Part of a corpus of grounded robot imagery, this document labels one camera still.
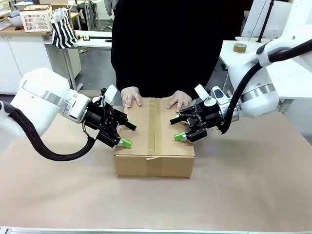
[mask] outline cable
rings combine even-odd
[[[234,109],[236,108],[236,105],[238,103],[238,100],[240,99],[240,96],[242,95],[244,89],[246,88],[248,82],[251,80],[251,78],[261,69],[260,63],[256,63],[244,76],[244,78],[240,81],[237,89],[234,92],[234,95],[231,99],[230,105],[228,107],[228,110],[226,112],[225,118],[224,118],[224,124],[219,127],[219,130],[222,132],[222,134],[225,134],[227,130],[229,129],[231,122],[232,122],[232,116],[234,113]]]
[[[253,28],[253,31],[252,31],[252,33],[251,33],[250,38],[248,39],[248,41],[250,41],[250,39],[251,39],[252,36],[253,36],[254,30],[255,30],[255,28],[257,27],[257,24],[258,24],[258,22],[259,22],[260,16],[261,16],[261,14],[262,14],[262,11],[263,11],[263,9],[264,9],[266,3],[267,3],[267,0],[265,0],[265,2],[264,2],[264,4],[263,4],[263,7],[262,7],[261,12],[260,12],[260,15],[259,15],[259,17],[258,17],[258,19],[257,19],[257,22],[255,23],[255,26],[254,26],[254,28]]]
[[[279,62],[303,55],[312,51],[312,39],[285,52],[269,56],[270,62]]]
[[[24,113],[18,108],[13,107],[14,110],[9,114],[12,118],[25,132],[26,136],[30,140],[34,149],[43,157],[53,161],[71,161],[84,156],[88,153],[94,146],[95,139],[88,137],[86,145],[76,153],[68,155],[60,155],[49,150],[42,142],[40,136],[38,135],[32,122],[24,115]]]
[[[93,21],[95,22],[96,18],[97,18],[97,11],[94,7],[94,3],[92,1],[90,1],[90,6],[92,8],[92,11],[93,11]]]

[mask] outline black and white striped bag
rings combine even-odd
[[[53,26],[52,45],[59,49],[71,48],[78,41],[77,35],[69,22],[68,11],[64,13],[62,20],[58,22],[51,21]]]

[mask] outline roll of tape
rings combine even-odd
[[[247,45],[241,44],[241,43],[236,43],[233,47],[233,51],[238,52],[238,53],[245,53],[247,49]]]

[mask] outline person's left hand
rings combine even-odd
[[[185,92],[182,91],[176,91],[172,96],[168,97],[171,100],[169,105],[167,106],[167,109],[171,109],[176,103],[176,112],[180,113],[180,110],[182,108],[182,105],[184,105],[185,108],[188,108],[191,104],[192,98],[188,96]]]

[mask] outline box flap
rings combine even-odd
[[[192,144],[174,139],[175,134],[186,131],[187,124],[170,124],[170,119],[176,116],[176,109],[168,110],[169,102],[167,98],[142,98],[141,107],[133,105],[131,109],[125,109],[137,129],[131,131],[122,126],[120,136],[131,141],[132,146],[130,149],[116,147],[115,155],[194,157]]]
[[[121,127],[120,136],[131,141],[132,146],[130,149],[116,147],[115,155],[154,156],[155,98],[142,98],[141,107],[133,103],[133,106],[130,109],[125,108],[124,112],[137,128],[135,131],[132,131],[125,126]]]
[[[195,156],[194,147],[189,142],[175,141],[174,135],[185,132],[187,123],[170,124],[170,119],[176,116],[176,107],[168,110],[170,99],[156,99],[155,111],[155,155],[156,156]]]

